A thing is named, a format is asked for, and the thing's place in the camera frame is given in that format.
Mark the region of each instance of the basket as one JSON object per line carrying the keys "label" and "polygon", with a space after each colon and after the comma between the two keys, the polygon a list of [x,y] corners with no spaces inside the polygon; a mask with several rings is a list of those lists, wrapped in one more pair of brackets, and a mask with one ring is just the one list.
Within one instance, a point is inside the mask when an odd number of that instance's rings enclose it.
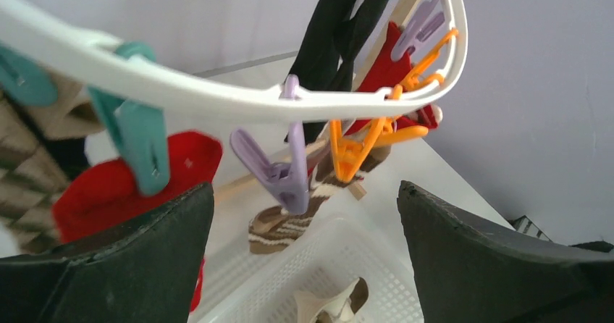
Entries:
{"label": "basket", "polygon": [[331,216],[273,256],[199,322],[296,323],[295,290],[328,298],[357,277],[367,281],[369,299],[356,322],[423,322],[413,272],[378,241],[349,217]]}

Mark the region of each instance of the white curved bar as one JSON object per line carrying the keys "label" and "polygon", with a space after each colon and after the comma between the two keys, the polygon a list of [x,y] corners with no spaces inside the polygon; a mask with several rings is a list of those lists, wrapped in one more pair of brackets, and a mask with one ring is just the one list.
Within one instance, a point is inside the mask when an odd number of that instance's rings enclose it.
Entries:
{"label": "white curved bar", "polygon": [[318,92],[300,89],[300,101],[279,99],[279,85],[267,90],[215,83],[149,62],[113,55],[122,40],[107,33],[72,27],[24,0],[0,0],[0,41],[42,64],[110,93],[186,115],[243,119],[251,122],[312,121],[384,117],[405,114],[445,95],[458,81],[467,53],[463,0],[445,0],[452,39],[446,64],[438,72],[443,85],[432,83],[384,100],[389,88],[376,93]]}

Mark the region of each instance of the teal clothespin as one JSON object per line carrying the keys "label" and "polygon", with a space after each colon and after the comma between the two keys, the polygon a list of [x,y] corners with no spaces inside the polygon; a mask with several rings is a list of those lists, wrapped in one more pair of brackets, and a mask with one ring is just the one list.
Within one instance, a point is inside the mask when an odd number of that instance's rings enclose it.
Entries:
{"label": "teal clothespin", "polygon": [[[122,44],[115,54],[126,59],[142,55],[155,61],[154,51],[139,42]],[[119,152],[132,170],[141,194],[153,196],[170,180],[167,131],[162,110],[89,87],[92,105]]]}
{"label": "teal clothespin", "polygon": [[0,44],[0,85],[4,92],[26,106],[48,106],[58,91],[37,64]]}

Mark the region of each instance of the gray wall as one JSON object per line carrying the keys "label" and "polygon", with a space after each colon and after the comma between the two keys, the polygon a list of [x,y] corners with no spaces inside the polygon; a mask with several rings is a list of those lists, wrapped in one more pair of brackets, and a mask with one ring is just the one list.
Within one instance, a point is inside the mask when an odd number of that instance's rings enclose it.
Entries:
{"label": "gray wall", "polygon": [[431,146],[507,218],[614,243],[614,0],[465,0],[467,65]]}

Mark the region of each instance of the white plastic basket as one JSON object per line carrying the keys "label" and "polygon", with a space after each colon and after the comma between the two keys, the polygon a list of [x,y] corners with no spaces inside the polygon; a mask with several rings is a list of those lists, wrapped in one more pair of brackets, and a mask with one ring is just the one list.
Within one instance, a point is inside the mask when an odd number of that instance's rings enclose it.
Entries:
{"label": "white plastic basket", "polygon": [[335,215],[310,227],[199,322],[295,323],[295,290],[331,297],[357,277],[369,285],[369,299],[356,322],[423,322],[413,272],[382,241]]}
{"label": "white plastic basket", "polygon": [[141,56],[129,60],[112,51],[122,39],[68,25],[24,0],[0,0],[0,42],[57,72],[105,91],[188,116],[242,119],[251,122],[295,122],[392,117],[412,112],[444,96],[458,82],[467,57],[467,19],[463,0],[444,0],[449,28],[459,36],[442,53],[445,77],[439,85],[385,100],[391,88],[376,93],[307,91],[300,101],[280,99],[280,85],[267,90],[215,83],[187,75]]}

